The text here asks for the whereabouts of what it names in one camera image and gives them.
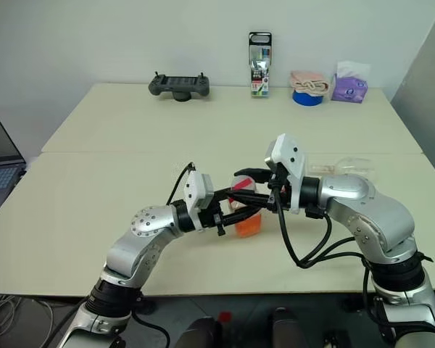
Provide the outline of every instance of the game controller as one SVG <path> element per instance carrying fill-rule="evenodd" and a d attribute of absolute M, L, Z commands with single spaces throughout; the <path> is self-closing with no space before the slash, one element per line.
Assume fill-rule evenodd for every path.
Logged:
<path fill-rule="evenodd" d="M 159 96 L 162 92 L 173 92 L 173 97 L 178 102 L 187 102 L 191 99 L 191 92 L 202 96 L 210 93 L 210 80 L 203 75 L 197 77 L 158 75 L 148 85 L 150 93 Z"/>

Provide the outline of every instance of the tissue box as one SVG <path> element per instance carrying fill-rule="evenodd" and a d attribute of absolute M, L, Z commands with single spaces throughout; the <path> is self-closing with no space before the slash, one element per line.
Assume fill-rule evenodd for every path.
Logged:
<path fill-rule="evenodd" d="M 362 103 L 365 94 L 368 92 L 368 83 L 359 78 L 337 78 L 334 77 L 335 88 L 332 93 L 332 100 L 339 102 Z"/>

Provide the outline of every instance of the black base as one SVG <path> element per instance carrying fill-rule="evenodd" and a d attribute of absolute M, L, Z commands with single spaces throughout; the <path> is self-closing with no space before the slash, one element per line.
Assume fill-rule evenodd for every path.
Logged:
<path fill-rule="evenodd" d="M 416 252 L 409 259 L 393 265 L 370 263 L 372 278 L 384 289 L 409 291 L 419 287 L 425 278 L 421 260 L 423 254 Z"/>
<path fill-rule="evenodd" d="M 191 99 L 190 92 L 173 92 L 174 100 L 177 102 L 187 102 Z"/>
<path fill-rule="evenodd" d="M 157 311 L 157 303 L 152 299 L 144 299 L 136 304 L 136 312 L 142 315 L 151 315 Z"/>
<path fill-rule="evenodd" d="M 128 315 L 140 289 L 125 288 L 99 279 L 86 302 L 87 309 L 97 315 L 110 318 L 121 318 Z"/>

